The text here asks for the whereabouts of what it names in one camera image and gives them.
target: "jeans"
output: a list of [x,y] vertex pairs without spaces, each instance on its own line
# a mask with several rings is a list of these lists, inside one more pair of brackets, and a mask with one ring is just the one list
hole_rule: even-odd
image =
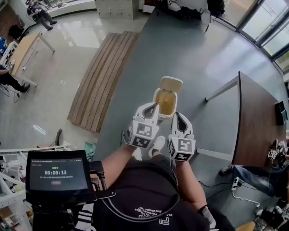
[[47,25],[46,20],[50,23],[50,25],[53,23],[53,20],[49,13],[47,13],[45,10],[42,10],[38,14],[38,22],[44,26],[46,29],[48,29],[50,26]]
[[24,92],[24,87],[21,86],[16,79],[14,79],[10,74],[1,74],[0,75],[0,83],[3,85],[10,85],[16,91]]
[[284,170],[280,168],[262,169],[259,167],[234,165],[233,176],[239,177],[242,181],[268,196],[276,196],[276,187]]

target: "wooden pallet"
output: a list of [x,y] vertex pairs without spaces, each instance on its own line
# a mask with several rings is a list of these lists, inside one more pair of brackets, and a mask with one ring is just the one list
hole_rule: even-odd
[[102,42],[76,92],[68,120],[99,132],[122,67],[138,37],[137,33],[109,33]]

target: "screen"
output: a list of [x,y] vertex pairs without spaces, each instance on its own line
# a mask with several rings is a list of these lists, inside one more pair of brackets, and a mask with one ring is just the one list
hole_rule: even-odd
[[31,190],[67,191],[87,188],[81,158],[31,160]]

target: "white cabinet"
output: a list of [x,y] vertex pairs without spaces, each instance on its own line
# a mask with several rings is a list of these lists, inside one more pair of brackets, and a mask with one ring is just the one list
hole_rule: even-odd
[[133,20],[139,10],[139,0],[94,0],[100,18]]

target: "brown table top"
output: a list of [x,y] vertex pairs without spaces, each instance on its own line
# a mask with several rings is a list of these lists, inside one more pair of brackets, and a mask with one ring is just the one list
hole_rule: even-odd
[[286,138],[286,125],[277,126],[278,102],[253,79],[239,72],[239,126],[232,164],[270,166],[268,152],[275,139]]
[[14,76],[16,75],[23,58],[25,57],[27,51],[30,49],[32,44],[36,41],[38,35],[39,33],[25,36],[21,40],[21,42],[18,44],[15,52],[13,53],[12,57],[9,60],[9,62],[12,62],[12,60],[15,60],[14,68],[12,70],[11,75],[14,75]]

